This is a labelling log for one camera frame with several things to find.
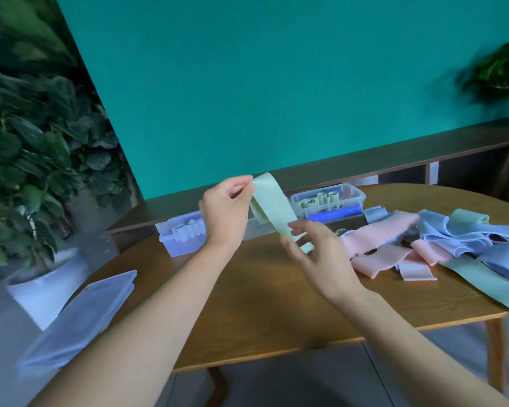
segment plastic box lid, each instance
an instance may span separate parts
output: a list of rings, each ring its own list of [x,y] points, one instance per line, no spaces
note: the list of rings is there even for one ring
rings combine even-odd
[[[21,356],[19,368],[62,367],[105,330],[134,288],[136,270],[85,287]]]

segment plant pot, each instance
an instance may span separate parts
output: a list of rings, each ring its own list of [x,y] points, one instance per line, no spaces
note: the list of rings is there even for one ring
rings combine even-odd
[[[6,279],[6,289],[45,330],[59,315],[68,299],[89,276],[89,268],[78,248],[59,251],[50,272],[38,276],[37,267],[19,269]]]

